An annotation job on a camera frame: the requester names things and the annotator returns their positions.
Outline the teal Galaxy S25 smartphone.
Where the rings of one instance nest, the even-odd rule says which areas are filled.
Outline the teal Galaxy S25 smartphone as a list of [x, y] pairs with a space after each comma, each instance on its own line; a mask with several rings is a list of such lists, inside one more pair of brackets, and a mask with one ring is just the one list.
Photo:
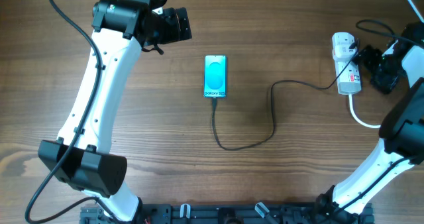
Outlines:
[[203, 96], [225, 97], [227, 92], [227, 57], [206, 55]]

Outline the white power strip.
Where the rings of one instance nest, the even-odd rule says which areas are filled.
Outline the white power strip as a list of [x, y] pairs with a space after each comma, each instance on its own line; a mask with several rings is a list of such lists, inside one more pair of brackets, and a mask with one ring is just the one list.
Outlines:
[[[348, 32], [336, 32], [332, 36], [333, 48], [338, 44], [353, 44], [352, 47], [357, 48], [357, 43]], [[335, 62], [335, 75], [338, 93], [341, 95], [353, 95], [361, 91], [360, 72], [358, 66], [353, 62], [355, 55], [347, 62]]]

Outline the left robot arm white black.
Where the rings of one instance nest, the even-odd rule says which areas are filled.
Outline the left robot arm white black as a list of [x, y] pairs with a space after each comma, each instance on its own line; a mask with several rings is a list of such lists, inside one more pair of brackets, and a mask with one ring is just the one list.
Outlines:
[[167, 0], [100, 0], [93, 6], [91, 52], [76, 101], [56, 140], [38, 157], [49, 177], [96, 201], [115, 223], [142, 223], [142, 201], [125, 184], [127, 159], [110, 152], [112, 129], [127, 78], [143, 52], [189, 40], [185, 8]]

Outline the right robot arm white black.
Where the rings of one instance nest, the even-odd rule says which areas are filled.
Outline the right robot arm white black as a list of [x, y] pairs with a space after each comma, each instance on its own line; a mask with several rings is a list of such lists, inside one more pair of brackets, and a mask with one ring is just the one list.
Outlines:
[[409, 23], [392, 37], [382, 65], [391, 72], [403, 70], [409, 90], [382, 121], [378, 143], [366, 160], [317, 198], [309, 214], [312, 223], [363, 223], [368, 202], [423, 162], [423, 23]]

